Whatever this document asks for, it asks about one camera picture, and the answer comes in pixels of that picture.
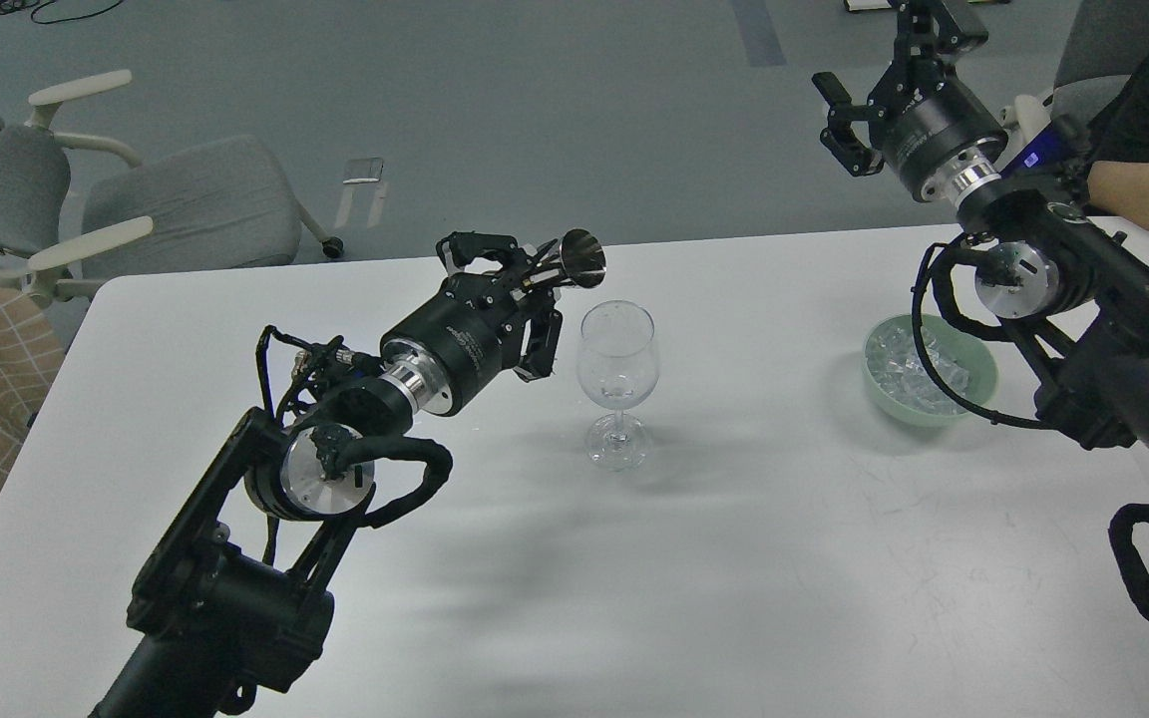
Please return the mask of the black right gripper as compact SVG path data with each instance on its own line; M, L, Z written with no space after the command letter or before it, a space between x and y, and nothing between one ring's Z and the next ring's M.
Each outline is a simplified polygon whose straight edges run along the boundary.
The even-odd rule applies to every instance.
M812 83L827 105L820 142L853 177L876 176L888 164L915 201L939 169L962 152L994 161L1008 134L970 88L954 78L962 55L989 40L966 1L890 1L897 13L889 76L856 105L831 72Z

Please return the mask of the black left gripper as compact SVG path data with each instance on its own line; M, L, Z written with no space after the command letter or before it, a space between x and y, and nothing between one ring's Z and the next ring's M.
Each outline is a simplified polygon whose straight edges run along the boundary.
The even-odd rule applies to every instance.
M524 383L552 377L563 316L554 299L539 303L520 289L561 285L556 265L540 267L555 245L527 250L512 236L470 231L435 244L452 276L380 341L383 378L414 412L460 414L506 369L514 368ZM498 262L498 272L455 275L475 258Z

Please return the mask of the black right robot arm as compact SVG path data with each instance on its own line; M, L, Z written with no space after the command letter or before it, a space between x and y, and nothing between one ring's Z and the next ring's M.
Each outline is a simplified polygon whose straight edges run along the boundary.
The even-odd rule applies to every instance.
M1038 387L1034 418L967 412L1018 429L1052 429L1086 450L1149 450L1149 265L1085 216L1067 167L1003 172L998 121L955 63L986 41L965 1L897 1L890 65L865 102L834 74L813 76L827 102L822 145L853 177L882 169L916 201L953 204L961 233L923 254L913 332L934 298L953 329L1017 347ZM1134 531L1149 505L1123 505L1108 536L1132 604L1149 622L1149 571Z

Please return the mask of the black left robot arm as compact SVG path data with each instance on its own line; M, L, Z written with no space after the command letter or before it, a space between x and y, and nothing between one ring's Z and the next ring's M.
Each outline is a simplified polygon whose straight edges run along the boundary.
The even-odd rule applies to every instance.
M309 342L268 326L255 347L261 403L242 414L132 587L142 640L97 717L242 715L287 692L323 653L327 589L360 528L427 504L452 453L410 435L419 414L460 414L499 373L555 368L563 286L594 287L606 258L586 230L520 245L453 232L447 276L380 339Z

